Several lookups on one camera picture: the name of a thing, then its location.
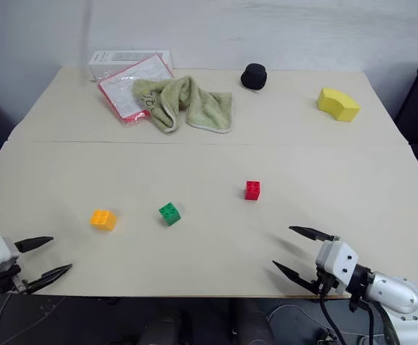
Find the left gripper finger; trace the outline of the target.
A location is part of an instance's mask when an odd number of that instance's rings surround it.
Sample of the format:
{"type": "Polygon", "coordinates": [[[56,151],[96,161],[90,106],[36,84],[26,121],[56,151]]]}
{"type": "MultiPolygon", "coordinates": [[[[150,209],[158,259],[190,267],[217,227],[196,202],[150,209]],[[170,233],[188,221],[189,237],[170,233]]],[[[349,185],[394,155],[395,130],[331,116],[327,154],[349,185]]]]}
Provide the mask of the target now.
{"type": "Polygon", "coordinates": [[[48,285],[53,284],[56,280],[60,279],[67,271],[72,268],[72,264],[56,267],[53,270],[43,273],[42,276],[33,282],[26,284],[24,293],[35,293],[48,285]]]}
{"type": "Polygon", "coordinates": [[[52,241],[54,238],[51,236],[39,236],[30,239],[23,239],[14,243],[15,247],[21,253],[32,251],[38,247],[41,247],[44,244],[52,241]]]}

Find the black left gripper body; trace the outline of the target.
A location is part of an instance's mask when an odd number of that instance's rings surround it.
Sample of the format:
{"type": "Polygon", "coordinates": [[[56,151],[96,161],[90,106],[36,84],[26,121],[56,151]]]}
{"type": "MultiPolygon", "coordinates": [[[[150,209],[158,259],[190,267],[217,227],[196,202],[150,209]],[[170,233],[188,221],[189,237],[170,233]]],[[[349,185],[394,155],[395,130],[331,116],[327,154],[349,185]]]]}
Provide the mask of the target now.
{"type": "Polygon", "coordinates": [[[19,273],[21,267],[18,264],[13,264],[5,272],[0,272],[0,294],[17,291],[18,293],[25,293],[27,290],[27,283],[21,279],[19,273]]]}

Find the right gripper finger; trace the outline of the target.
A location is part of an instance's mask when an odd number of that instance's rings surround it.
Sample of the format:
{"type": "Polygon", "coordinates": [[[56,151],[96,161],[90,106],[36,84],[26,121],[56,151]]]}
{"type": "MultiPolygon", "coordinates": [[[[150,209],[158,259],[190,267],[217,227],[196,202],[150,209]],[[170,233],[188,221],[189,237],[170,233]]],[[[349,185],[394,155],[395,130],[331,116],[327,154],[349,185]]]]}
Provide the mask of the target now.
{"type": "Polygon", "coordinates": [[[329,235],[324,232],[318,231],[316,229],[304,227],[304,226],[290,226],[289,229],[313,241],[333,242],[333,241],[338,241],[340,239],[338,236],[329,235]]]}
{"type": "Polygon", "coordinates": [[[272,263],[292,282],[295,282],[297,285],[301,286],[302,288],[308,290],[309,292],[318,292],[319,291],[319,284],[315,281],[308,282],[302,279],[298,272],[276,262],[272,261],[272,263]]]}

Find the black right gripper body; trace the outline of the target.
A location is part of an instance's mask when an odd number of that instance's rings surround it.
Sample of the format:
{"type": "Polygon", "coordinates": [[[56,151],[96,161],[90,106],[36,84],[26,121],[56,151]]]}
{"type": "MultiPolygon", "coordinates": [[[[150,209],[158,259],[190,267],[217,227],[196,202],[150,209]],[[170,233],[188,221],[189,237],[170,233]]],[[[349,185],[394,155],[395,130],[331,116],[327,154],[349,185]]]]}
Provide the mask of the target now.
{"type": "Polygon", "coordinates": [[[318,296],[327,296],[332,288],[337,288],[339,280],[322,268],[317,268],[317,278],[312,280],[312,292],[318,296]]]}

